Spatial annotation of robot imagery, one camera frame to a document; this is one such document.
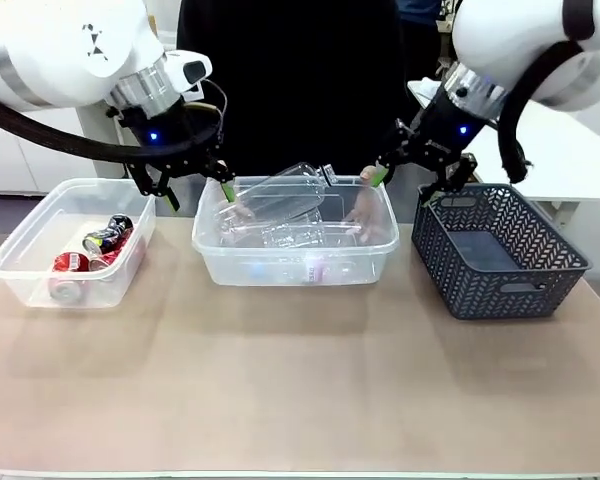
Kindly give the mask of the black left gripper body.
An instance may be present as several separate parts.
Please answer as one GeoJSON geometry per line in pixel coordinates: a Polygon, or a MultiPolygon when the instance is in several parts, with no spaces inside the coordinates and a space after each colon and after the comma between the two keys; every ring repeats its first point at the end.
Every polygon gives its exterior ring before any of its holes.
{"type": "Polygon", "coordinates": [[[116,110],[120,126],[133,134],[139,146],[125,155],[127,165],[151,165],[158,170],[205,167],[208,151],[217,143],[221,112],[211,105],[178,99],[162,113],[149,117],[139,106],[116,110]]]}

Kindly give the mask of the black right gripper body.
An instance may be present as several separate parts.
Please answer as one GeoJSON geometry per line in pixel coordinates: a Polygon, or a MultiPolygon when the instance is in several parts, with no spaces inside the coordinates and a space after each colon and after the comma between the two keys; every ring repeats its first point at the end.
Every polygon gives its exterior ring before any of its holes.
{"type": "Polygon", "coordinates": [[[485,119],[456,106],[446,92],[436,93],[409,125],[408,162],[441,172],[459,159],[485,125],[485,119]]]}

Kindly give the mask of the person's right hand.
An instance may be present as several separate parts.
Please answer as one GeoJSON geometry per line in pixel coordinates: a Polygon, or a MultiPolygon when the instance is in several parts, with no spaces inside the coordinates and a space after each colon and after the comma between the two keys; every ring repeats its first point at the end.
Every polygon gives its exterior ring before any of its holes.
{"type": "Polygon", "coordinates": [[[250,222],[254,219],[254,213],[239,201],[229,203],[224,215],[232,223],[250,222]]]}

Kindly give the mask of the person's left hand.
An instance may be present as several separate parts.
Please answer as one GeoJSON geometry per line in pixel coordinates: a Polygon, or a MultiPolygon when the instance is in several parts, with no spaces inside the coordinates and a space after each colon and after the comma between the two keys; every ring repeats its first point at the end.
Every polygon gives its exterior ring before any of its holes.
{"type": "Polygon", "coordinates": [[[361,171],[359,178],[362,185],[358,191],[354,207],[342,220],[343,223],[355,225],[355,228],[350,232],[357,234],[359,241],[363,244],[368,243],[377,230],[378,209],[374,189],[371,187],[371,181],[377,171],[376,166],[366,166],[361,171]]]}

